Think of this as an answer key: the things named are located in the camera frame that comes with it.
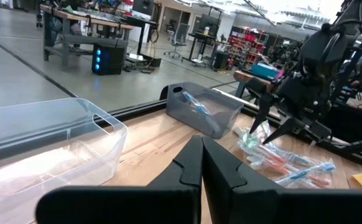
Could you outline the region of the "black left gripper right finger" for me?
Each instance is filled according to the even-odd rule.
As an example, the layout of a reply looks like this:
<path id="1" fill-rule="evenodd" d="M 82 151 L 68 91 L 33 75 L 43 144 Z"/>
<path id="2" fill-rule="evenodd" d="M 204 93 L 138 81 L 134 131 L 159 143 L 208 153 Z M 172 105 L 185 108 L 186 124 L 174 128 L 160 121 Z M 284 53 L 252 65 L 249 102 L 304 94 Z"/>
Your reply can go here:
<path id="1" fill-rule="evenodd" d="M 362 190 L 286 189 L 212 138 L 203 145 L 213 224 L 362 224 Z"/>

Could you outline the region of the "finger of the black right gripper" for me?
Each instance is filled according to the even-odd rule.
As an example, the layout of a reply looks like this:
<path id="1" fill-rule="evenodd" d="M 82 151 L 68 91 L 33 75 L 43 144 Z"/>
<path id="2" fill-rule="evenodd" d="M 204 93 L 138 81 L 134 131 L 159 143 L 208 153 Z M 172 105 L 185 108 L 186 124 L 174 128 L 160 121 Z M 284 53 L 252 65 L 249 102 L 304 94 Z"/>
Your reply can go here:
<path id="1" fill-rule="evenodd" d="M 270 136 L 268 136 L 263 143 L 267 144 L 275 139 L 277 139 L 278 137 L 289 133 L 291 131 L 294 130 L 294 128 L 296 128 L 298 126 L 298 122 L 296 121 L 295 118 L 289 118 L 287 119 L 282 125 L 280 125 Z"/>
<path id="2" fill-rule="evenodd" d="M 259 110 L 254 120 L 253 125 L 251 126 L 251 133 L 255 132 L 259 125 L 266 119 L 270 108 L 276 102 L 276 96 L 272 94 L 265 93 L 259 98 Z"/>

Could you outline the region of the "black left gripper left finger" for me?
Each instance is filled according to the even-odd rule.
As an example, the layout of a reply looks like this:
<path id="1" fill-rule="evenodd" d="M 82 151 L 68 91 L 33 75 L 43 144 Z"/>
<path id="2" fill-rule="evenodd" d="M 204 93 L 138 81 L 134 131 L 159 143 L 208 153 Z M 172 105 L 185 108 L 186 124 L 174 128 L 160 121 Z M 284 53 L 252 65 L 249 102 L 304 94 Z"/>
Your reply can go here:
<path id="1" fill-rule="evenodd" d="M 203 141 L 192 136 L 146 186 L 66 186 L 37 203 L 37 224 L 199 224 Z"/>

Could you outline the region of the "orange toothbrush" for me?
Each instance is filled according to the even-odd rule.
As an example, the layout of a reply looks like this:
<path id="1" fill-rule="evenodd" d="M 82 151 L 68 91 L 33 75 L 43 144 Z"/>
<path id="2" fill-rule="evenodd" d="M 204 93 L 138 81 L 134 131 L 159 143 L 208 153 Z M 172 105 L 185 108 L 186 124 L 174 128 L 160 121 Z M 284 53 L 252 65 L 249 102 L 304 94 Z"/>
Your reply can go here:
<path id="1" fill-rule="evenodd" d="M 287 159 L 283 158 L 282 156 L 278 155 L 277 153 L 275 153 L 274 151 L 262 146 L 262 145 L 259 145 L 256 147 L 256 150 L 262 154 L 264 154 L 265 156 L 267 156 L 268 158 L 274 160 L 274 161 L 277 161 L 281 164 L 285 164 L 287 163 Z"/>
<path id="2" fill-rule="evenodd" d="M 336 169 L 333 160 L 320 161 L 305 156 L 290 157 L 285 162 L 263 158 L 258 161 L 257 170 L 276 173 L 275 183 L 290 187 L 301 185 L 312 189 L 327 188 L 331 184 L 328 173 Z"/>

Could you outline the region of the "teal box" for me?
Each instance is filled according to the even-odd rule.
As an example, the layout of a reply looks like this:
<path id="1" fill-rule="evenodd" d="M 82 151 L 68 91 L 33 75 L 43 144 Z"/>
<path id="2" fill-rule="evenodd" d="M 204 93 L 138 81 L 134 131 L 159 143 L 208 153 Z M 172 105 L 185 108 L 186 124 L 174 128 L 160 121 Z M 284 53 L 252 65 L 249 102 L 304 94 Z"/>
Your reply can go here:
<path id="1" fill-rule="evenodd" d="M 273 80 L 279 76 L 279 70 L 263 63 L 254 64 L 251 67 L 251 72 L 258 77 Z"/>

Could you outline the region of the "dark-legged side table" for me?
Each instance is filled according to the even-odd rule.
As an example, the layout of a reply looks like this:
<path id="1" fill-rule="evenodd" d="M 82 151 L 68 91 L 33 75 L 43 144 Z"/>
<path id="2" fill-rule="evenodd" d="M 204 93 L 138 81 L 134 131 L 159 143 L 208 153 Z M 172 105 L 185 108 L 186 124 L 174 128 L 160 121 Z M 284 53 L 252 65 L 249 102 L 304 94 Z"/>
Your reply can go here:
<path id="1" fill-rule="evenodd" d="M 239 82 L 235 96 L 242 98 L 244 91 L 254 91 L 257 93 L 264 93 L 270 90 L 276 81 L 276 78 L 262 77 L 252 73 L 251 71 L 237 70 L 233 74 L 234 79 Z"/>

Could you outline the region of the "green wrapped toothbrush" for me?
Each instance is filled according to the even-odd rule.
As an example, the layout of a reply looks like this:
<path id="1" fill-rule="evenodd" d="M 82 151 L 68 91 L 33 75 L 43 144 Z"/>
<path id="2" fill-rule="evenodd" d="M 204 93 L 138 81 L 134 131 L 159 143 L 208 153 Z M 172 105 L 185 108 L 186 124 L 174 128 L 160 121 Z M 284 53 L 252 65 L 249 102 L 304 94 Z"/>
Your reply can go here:
<path id="1" fill-rule="evenodd" d="M 238 136 L 238 146 L 243 151 L 252 153 L 259 146 L 262 146 L 263 142 L 271 134 L 271 129 L 268 121 L 265 120 L 253 133 L 250 133 L 249 127 L 236 127 L 233 132 Z"/>

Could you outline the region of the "grey translucent plastic bin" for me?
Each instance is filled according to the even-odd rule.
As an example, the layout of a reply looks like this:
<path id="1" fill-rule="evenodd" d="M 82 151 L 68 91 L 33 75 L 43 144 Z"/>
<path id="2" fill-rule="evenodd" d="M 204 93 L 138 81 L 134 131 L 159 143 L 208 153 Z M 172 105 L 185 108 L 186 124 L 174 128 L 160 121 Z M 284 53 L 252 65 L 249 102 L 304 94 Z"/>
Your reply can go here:
<path id="1" fill-rule="evenodd" d="M 166 113 L 180 122 L 214 139 L 222 138 L 233 127 L 240 114 L 243 104 L 212 89 L 191 82 L 176 83 L 166 86 L 167 106 Z M 190 106 L 182 92 L 189 92 L 213 115 L 220 127 L 216 133 L 207 120 L 192 106 Z"/>

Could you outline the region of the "black waste bin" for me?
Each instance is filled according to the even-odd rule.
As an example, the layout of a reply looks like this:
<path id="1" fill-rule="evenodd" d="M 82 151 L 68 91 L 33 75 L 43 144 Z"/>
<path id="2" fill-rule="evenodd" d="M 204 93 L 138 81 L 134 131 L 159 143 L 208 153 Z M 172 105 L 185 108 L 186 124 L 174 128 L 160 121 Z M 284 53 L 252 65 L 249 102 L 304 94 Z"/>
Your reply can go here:
<path id="1" fill-rule="evenodd" d="M 215 70 L 223 70 L 228 66 L 228 59 L 230 54 L 228 52 L 220 52 L 218 51 L 215 55 L 215 61 L 213 64 L 213 68 Z"/>

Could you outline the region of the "red parts shelf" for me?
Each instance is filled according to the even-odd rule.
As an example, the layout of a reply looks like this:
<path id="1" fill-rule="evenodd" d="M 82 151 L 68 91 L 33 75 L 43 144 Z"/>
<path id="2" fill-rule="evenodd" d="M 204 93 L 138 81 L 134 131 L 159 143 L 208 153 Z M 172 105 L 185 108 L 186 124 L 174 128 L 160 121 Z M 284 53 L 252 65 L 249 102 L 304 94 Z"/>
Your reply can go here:
<path id="1" fill-rule="evenodd" d="M 230 55 L 236 67 L 250 67 L 264 52 L 269 38 L 263 30 L 246 26 L 233 26 L 228 37 Z"/>

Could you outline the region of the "black office desk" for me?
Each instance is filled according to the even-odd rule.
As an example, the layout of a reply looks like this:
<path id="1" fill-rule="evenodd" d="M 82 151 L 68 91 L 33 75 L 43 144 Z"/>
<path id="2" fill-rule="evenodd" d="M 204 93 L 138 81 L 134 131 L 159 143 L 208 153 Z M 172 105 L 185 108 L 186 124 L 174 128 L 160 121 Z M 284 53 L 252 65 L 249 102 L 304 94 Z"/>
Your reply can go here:
<path id="1" fill-rule="evenodd" d="M 181 57 L 181 62 L 184 61 L 188 61 L 190 62 L 194 67 L 196 67 L 197 65 L 201 65 L 204 68 L 207 68 L 207 63 L 206 61 L 203 60 L 203 54 L 205 52 L 205 48 L 208 42 L 214 42 L 217 43 L 217 38 L 212 36 L 212 35 L 206 35 L 203 34 L 201 32 L 197 32 L 197 31 L 193 31 L 192 33 L 188 34 L 189 36 L 193 37 L 193 42 L 191 45 L 191 49 L 190 49 L 190 53 L 188 55 L 188 57 Z M 202 47 L 198 53 L 198 57 L 197 58 L 192 58 L 194 50 L 195 50 L 195 46 L 197 43 L 197 40 L 201 40 L 202 41 Z"/>

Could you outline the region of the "black monitor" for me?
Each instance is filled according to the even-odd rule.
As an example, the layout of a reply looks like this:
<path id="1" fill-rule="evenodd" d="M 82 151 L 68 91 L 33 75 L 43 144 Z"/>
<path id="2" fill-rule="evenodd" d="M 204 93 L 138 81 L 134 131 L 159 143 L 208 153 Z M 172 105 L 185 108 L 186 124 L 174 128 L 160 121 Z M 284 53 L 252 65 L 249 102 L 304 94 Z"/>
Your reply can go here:
<path id="1" fill-rule="evenodd" d="M 154 0 L 133 0 L 132 10 L 148 16 L 152 15 L 154 8 Z"/>
<path id="2" fill-rule="evenodd" d="M 219 24 L 220 24 L 219 18 L 203 14 L 200 19 L 197 30 L 203 33 L 204 30 L 208 27 L 209 28 L 208 35 L 216 36 Z"/>

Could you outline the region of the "grey office chair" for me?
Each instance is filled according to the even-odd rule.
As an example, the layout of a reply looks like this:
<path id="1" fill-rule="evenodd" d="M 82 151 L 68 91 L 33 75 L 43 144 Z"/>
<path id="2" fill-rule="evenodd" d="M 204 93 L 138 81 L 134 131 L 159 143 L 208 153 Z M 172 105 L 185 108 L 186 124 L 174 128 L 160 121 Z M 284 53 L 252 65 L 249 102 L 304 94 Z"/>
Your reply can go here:
<path id="1" fill-rule="evenodd" d="M 170 32 L 170 44 L 174 48 L 173 50 L 164 52 L 164 55 L 171 55 L 172 58 L 180 58 L 181 54 L 177 51 L 178 47 L 186 46 L 186 40 L 188 36 L 189 25 L 180 23 L 175 31 Z"/>

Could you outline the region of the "clear plastic bin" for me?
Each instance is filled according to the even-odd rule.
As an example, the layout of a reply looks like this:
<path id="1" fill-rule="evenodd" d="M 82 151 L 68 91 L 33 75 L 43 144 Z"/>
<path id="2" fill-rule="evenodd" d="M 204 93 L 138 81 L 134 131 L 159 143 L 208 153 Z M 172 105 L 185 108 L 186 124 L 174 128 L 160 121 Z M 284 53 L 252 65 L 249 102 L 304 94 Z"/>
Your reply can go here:
<path id="1" fill-rule="evenodd" d="M 30 224 L 47 192 L 111 179 L 128 128 L 92 102 L 64 98 L 0 108 L 0 224 Z"/>

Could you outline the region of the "black computer tower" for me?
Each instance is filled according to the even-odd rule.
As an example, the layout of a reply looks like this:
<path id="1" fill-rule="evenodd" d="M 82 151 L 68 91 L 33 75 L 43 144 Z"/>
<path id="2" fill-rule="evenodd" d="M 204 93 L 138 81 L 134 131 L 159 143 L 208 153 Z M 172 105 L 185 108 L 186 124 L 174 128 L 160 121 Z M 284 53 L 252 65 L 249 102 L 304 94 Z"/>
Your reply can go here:
<path id="1" fill-rule="evenodd" d="M 120 75 L 126 57 L 126 49 L 118 45 L 93 46 L 91 71 L 96 75 Z"/>

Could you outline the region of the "wooden workbench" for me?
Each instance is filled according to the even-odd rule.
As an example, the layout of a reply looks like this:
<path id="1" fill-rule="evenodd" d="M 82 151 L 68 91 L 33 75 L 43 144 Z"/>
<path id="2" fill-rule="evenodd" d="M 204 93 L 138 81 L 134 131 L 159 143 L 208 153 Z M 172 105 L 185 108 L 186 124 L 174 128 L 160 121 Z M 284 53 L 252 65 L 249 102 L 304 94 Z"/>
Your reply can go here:
<path id="1" fill-rule="evenodd" d="M 84 12 L 70 12 L 66 9 L 53 7 L 47 4 L 41 4 L 40 10 L 43 12 L 44 21 L 44 59 L 48 60 L 50 54 L 58 55 L 62 60 L 62 65 L 68 65 L 70 55 L 91 55 L 92 51 L 87 50 L 72 50 L 71 44 L 103 44 L 103 45 L 119 45 L 127 46 L 129 31 L 132 26 L 125 23 L 122 17 L 105 18 L 100 15 L 84 13 Z M 62 19 L 62 28 L 57 31 L 59 36 L 52 37 L 53 28 L 50 26 L 53 18 Z M 104 26 L 107 28 L 116 28 L 123 32 L 122 37 L 111 39 L 109 35 L 104 37 L 94 37 L 92 35 L 75 35 L 70 32 L 71 21 L 83 21 L 87 23 L 88 27 L 92 25 Z"/>

